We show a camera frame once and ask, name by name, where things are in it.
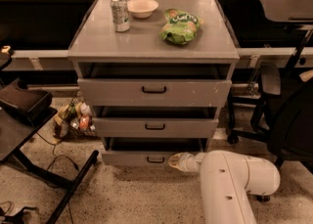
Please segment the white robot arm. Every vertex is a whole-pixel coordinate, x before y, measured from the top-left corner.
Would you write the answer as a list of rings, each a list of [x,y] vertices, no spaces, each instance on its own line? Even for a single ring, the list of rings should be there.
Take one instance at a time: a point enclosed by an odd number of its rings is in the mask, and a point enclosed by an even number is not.
[[[271,161],[227,151],[178,153],[168,164],[200,175],[205,224],[257,224],[247,195],[271,196],[281,183]]]

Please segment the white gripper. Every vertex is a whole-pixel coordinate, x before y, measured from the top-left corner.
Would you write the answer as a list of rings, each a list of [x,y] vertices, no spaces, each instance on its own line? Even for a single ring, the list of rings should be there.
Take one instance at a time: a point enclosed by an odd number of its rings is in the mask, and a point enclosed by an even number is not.
[[[178,153],[169,158],[168,164],[183,172],[199,172],[203,158],[204,153]]]

